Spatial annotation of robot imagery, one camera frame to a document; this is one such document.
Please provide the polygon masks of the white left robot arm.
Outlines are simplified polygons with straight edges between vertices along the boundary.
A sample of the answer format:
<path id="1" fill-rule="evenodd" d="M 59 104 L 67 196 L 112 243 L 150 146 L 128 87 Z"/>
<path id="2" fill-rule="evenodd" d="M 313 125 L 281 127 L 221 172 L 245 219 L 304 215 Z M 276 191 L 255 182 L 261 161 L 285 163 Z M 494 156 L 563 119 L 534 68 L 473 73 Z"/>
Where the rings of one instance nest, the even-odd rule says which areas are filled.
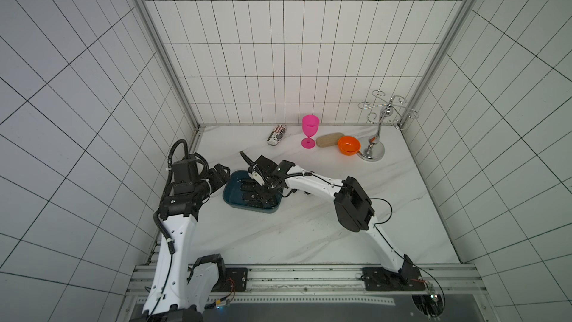
<path id="1" fill-rule="evenodd" d="M 226 283 L 219 253 L 191 265 L 191 244 L 199 210 L 230 179 L 229 169 L 210 167 L 198 153 L 168 161 L 168 183 L 153 222 L 162 236 L 153 283 L 136 321 L 202 321 L 214 287 Z"/>

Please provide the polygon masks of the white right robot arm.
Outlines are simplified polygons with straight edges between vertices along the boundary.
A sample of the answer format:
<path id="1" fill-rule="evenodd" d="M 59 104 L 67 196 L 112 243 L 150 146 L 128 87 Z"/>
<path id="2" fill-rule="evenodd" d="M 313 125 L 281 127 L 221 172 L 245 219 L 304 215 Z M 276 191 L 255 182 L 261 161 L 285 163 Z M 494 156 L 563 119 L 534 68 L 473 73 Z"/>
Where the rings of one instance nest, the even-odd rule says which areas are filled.
<path id="1" fill-rule="evenodd" d="M 243 151 L 241 157 L 248 165 L 247 183 L 243 185 L 243 199 L 256 208 L 272 207 L 289 189 L 315 195 L 334 204 L 339 223 L 353 233 L 365 232 L 381 249 L 381 265 L 389 278 L 405 284 L 411 278 L 414 264 L 401 254 L 382 233 L 381 222 L 375 217 L 372 199 L 354 177 L 343 180 L 323 177 L 293 162 L 279 164 L 260 156 L 250 159 Z"/>

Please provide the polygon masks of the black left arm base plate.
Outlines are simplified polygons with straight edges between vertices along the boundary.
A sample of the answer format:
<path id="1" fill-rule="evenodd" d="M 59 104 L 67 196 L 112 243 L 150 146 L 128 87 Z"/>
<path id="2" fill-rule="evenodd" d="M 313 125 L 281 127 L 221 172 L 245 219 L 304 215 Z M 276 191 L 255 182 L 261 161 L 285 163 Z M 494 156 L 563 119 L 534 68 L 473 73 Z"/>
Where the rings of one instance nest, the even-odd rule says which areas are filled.
<path id="1" fill-rule="evenodd" d="M 213 292 L 245 292 L 247 290 L 248 268 L 227 268 L 225 275 L 212 289 Z"/>

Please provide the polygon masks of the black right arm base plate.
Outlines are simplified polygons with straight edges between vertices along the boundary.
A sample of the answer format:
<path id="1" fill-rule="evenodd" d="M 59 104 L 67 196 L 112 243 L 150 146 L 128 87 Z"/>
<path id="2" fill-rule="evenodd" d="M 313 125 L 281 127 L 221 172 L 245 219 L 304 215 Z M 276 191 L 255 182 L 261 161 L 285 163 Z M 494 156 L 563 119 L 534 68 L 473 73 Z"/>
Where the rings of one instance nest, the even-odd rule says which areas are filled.
<path id="1" fill-rule="evenodd" d="M 402 267 L 397 272 L 385 268 L 363 268 L 360 279 L 368 292 L 424 292 L 426 284 L 420 270 L 405 254 Z"/>

